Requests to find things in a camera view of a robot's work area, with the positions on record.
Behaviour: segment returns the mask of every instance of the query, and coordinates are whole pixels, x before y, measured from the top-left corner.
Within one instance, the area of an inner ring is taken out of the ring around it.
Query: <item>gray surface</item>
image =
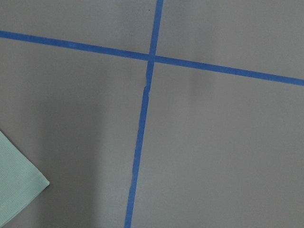
[[[157,54],[304,78],[304,2],[165,0]]]
[[[123,227],[146,62],[0,49],[0,129],[51,183],[5,228]]]
[[[300,228],[303,87],[156,64],[133,228]]]
[[[149,52],[155,0],[2,1],[0,30]],[[157,54],[304,78],[301,1],[165,0]],[[5,228],[122,228],[146,62],[0,39],[0,129],[51,185]],[[301,228],[303,87],[156,64],[133,228]]]
[[[2,0],[0,30],[149,52],[155,0]]]

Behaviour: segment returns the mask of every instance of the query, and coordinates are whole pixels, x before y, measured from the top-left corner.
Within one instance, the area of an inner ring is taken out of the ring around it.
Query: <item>gray floor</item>
[[[149,52],[156,0],[16,1],[0,30]],[[304,3],[164,0],[157,54],[304,78]],[[5,228],[122,228],[146,61],[0,38],[0,129],[51,185]],[[301,228],[304,87],[155,64],[133,228]]]

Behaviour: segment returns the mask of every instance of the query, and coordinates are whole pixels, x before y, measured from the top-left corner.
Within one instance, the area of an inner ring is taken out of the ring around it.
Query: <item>green cloth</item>
[[[42,173],[0,131],[0,227],[48,185]]]

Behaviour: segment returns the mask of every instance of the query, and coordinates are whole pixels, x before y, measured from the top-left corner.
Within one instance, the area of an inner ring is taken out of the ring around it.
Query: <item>blue tape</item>
[[[0,37],[7,38],[7,39],[21,40],[21,41],[26,41],[26,42],[31,42],[31,43],[37,43],[37,44],[51,45],[51,46],[62,47],[62,48],[76,49],[76,50],[81,50],[81,51],[96,52],[96,53],[107,54],[107,55],[112,55],[112,56],[135,58],[135,59],[146,60],[146,61],[148,60],[148,56],[149,56],[147,54],[138,53],[138,52],[125,51],[125,50],[119,50],[119,49],[108,48],[108,47],[105,48],[105,47],[101,47],[101,46],[76,43],[76,42],[60,40],[60,39],[37,37],[37,36],[32,36],[32,35],[25,35],[25,34],[7,32],[7,31],[1,31],[1,30],[0,30]]]
[[[227,66],[217,66],[212,64],[192,62],[192,61],[176,59],[176,58],[168,58],[162,56],[156,56],[155,62],[304,86],[303,79],[260,73],[250,70],[242,70],[242,69],[231,68]]]
[[[7,32],[7,31],[1,31],[1,30],[0,30],[0,38],[14,39],[14,40],[26,41],[26,42],[37,43],[37,44],[45,44],[45,45],[51,45],[51,46],[56,46],[56,47],[62,47],[62,48],[96,52],[96,53],[120,56],[120,57],[126,57],[126,58],[134,58],[134,59],[145,60],[145,61],[149,61],[149,56],[151,55],[151,51],[156,51],[156,50],[153,50],[154,48],[156,48],[156,46],[150,47],[149,54],[144,54],[144,53],[115,49],[115,48],[109,48],[109,47],[105,48],[102,46],[82,44],[82,43],[76,43],[76,42],[60,40],[60,39],[37,37],[37,36],[32,36],[32,35],[25,35],[25,34]],[[231,75],[259,78],[259,79],[263,79],[263,80],[293,84],[293,85],[298,85],[298,86],[304,86],[303,79],[266,74],[266,73],[250,71],[250,70],[242,70],[242,69],[231,68],[231,67],[227,67],[227,66],[217,66],[217,65],[212,65],[212,64],[199,63],[199,62],[193,62],[193,61],[169,58],[169,57],[162,57],[162,56],[155,56],[155,62],[175,65],[175,66],[190,67],[190,68],[195,68],[195,69],[209,70],[209,71],[226,73],[226,74],[231,74]],[[154,66],[154,62],[148,64],[148,68],[151,68],[151,67],[153,68],[153,66]]]
[[[131,182],[131,186],[130,186],[130,190],[129,190],[129,197],[128,197],[128,204],[127,204],[127,211],[126,211],[126,215],[125,215],[124,228],[131,228],[135,194],[136,194],[136,186],[137,186],[137,179],[138,179],[138,171],[139,171],[139,165],[140,165],[141,154],[142,154],[143,135],[144,135],[144,129],[145,129],[145,125],[146,125],[146,117],[147,117],[147,111],[148,111],[149,92],[150,92],[151,83],[152,83],[152,75],[153,75],[153,69],[154,69],[158,34],[159,34],[159,29],[160,29],[161,17],[162,17],[162,5],[163,5],[163,0],[157,0],[153,29],[152,29],[152,36],[151,36],[151,42],[150,42],[150,51],[149,51],[149,57],[148,57],[147,71],[146,71],[146,86],[145,86],[145,88],[143,90],[143,94],[142,94],[142,98],[143,98],[142,99],[142,109],[141,109],[141,114],[140,114],[140,118],[139,118],[139,127],[138,127],[137,141],[136,141],[133,169],[132,169],[132,182]]]

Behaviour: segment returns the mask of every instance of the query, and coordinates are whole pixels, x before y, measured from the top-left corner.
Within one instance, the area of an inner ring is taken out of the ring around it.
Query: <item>blue painter's tape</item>
[[[147,71],[146,71],[146,86],[143,90],[143,95],[142,95],[142,98],[143,98],[142,99],[142,109],[141,109],[141,114],[140,114],[140,118],[139,118],[139,127],[138,127],[137,141],[136,141],[133,169],[132,169],[132,182],[131,182],[131,186],[130,186],[130,190],[129,190],[129,198],[128,198],[128,204],[127,204],[127,211],[126,211],[126,215],[125,215],[124,228],[131,228],[139,165],[140,165],[141,154],[142,154],[143,135],[144,135],[144,129],[145,129],[145,125],[146,125],[146,117],[147,117],[147,111],[148,111],[149,92],[150,92],[151,83],[152,83],[152,75],[153,75],[153,69],[154,69],[158,34],[159,34],[159,29],[160,29],[161,17],[162,17],[162,5],[163,5],[163,0],[157,0],[156,8],[155,8],[155,15],[154,15],[153,29],[152,29],[152,36],[151,36],[151,42],[150,42],[150,51],[149,51],[149,57],[148,57]]]
[[[108,48],[108,47],[105,48],[105,47],[101,47],[101,46],[76,43],[76,42],[60,40],[60,39],[37,37],[37,36],[25,35],[25,34],[7,32],[7,31],[0,31],[0,38],[21,40],[21,41],[26,41],[26,42],[31,42],[31,43],[45,44],[45,45],[51,45],[51,46],[56,46],[56,47],[62,47],[62,48],[76,49],[76,50],[81,50],[81,51],[96,52],[96,53],[102,53],[102,54],[107,54],[107,55],[112,55],[112,56],[135,58],[135,59],[146,60],[146,61],[148,60],[148,56],[149,56],[147,54],[138,53],[138,52],[125,51],[125,50],[119,50],[119,49]]]
[[[144,53],[115,49],[115,48],[109,48],[109,47],[105,48],[102,46],[82,44],[82,43],[76,43],[76,42],[60,40],[60,39],[37,37],[37,36],[32,36],[32,35],[25,35],[25,34],[7,32],[7,31],[1,31],[1,30],[0,30],[0,38],[20,40],[20,41],[26,41],[26,42],[31,42],[31,43],[51,45],[51,46],[55,46],[55,47],[69,48],[69,49],[75,49],[75,50],[96,52],[96,53],[120,56],[120,57],[126,57],[126,58],[134,58],[134,59],[145,60],[145,61],[149,61],[149,58],[153,57],[153,55],[151,55],[151,53],[156,52],[156,46],[151,46],[149,54],[144,54]],[[190,68],[209,70],[209,71],[215,71],[215,72],[232,74],[232,75],[259,78],[259,79],[268,80],[268,81],[275,81],[275,82],[293,84],[293,85],[298,85],[298,86],[304,86],[304,80],[299,79],[299,78],[272,75],[272,74],[266,74],[266,73],[261,73],[261,72],[256,72],[256,71],[242,70],[242,69],[231,68],[231,67],[227,67],[227,66],[217,66],[217,65],[212,65],[212,64],[199,63],[199,62],[193,62],[193,61],[169,58],[169,57],[162,57],[162,56],[155,56],[154,59],[155,59],[155,62],[157,62],[157,63],[164,63],[164,64],[182,66],[182,67],[190,67]],[[153,66],[154,66],[154,61],[150,61],[150,64],[148,63],[148,68],[153,68]]]
[[[202,69],[202,70],[209,70],[209,71],[226,73],[226,74],[231,74],[231,75],[259,78],[259,79],[263,79],[263,80],[288,83],[288,84],[293,84],[293,85],[298,85],[298,86],[304,86],[303,79],[260,73],[260,72],[256,72],[256,71],[250,71],[250,70],[242,70],[242,69],[231,68],[231,67],[227,67],[227,66],[217,66],[217,65],[212,65],[212,64],[192,62],[192,61],[176,59],[176,58],[168,58],[168,57],[162,57],[162,56],[156,56],[155,62],[182,66],[182,67]]]

